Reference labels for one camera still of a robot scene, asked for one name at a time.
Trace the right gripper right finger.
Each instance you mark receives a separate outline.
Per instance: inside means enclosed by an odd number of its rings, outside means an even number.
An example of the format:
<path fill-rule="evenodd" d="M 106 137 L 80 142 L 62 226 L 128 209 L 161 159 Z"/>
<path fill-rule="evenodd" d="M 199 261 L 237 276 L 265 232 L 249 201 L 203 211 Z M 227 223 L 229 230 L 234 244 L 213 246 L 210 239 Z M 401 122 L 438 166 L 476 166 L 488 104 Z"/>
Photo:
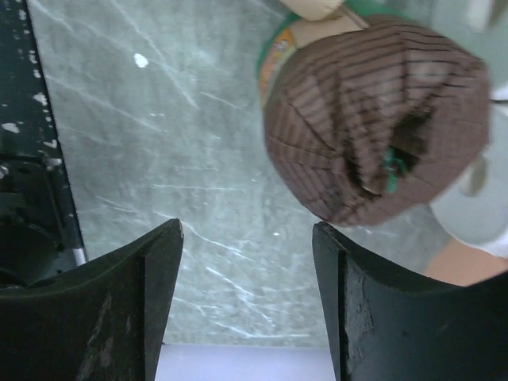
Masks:
<path fill-rule="evenodd" d="M 455 286 L 325 222 L 313 228 L 312 249 L 336 379 L 506 379 L 506 273 Z"/>

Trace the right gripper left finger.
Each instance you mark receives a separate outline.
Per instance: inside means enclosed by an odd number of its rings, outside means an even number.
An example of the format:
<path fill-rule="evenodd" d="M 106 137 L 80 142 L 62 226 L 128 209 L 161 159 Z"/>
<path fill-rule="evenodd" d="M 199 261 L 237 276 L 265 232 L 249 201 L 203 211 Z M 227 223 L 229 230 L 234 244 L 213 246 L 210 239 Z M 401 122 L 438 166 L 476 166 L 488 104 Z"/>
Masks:
<path fill-rule="evenodd" d="M 153 380 L 183 240 L 171 219 L 73 270 L 2 289 L 2 379 Z"/>

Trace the beige toilet roll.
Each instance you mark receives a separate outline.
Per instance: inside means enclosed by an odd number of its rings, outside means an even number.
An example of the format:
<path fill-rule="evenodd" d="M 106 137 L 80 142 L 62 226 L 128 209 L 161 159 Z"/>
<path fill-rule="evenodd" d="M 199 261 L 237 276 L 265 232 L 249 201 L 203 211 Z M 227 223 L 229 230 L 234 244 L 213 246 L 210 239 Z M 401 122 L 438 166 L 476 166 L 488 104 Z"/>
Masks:
<path fill-rule="evenodd" d="M 431 260 L 423 275 L 457 286 L 469 286 L 507 271 L 507 259 L 451 239 Z"/>

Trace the green brown roll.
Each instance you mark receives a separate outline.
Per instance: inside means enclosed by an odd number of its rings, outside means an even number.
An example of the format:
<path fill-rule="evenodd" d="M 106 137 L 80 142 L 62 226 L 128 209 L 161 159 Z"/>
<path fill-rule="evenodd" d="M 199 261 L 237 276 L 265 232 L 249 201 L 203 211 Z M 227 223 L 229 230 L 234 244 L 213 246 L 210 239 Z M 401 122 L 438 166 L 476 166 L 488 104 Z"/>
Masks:
<path fill-rule="evenodd" d="M 289 16 L 260 57 L 258 86 L 274 168 L 339 226 L 431 202 L 489 140 L 487 64 L 394 14 Z"/>

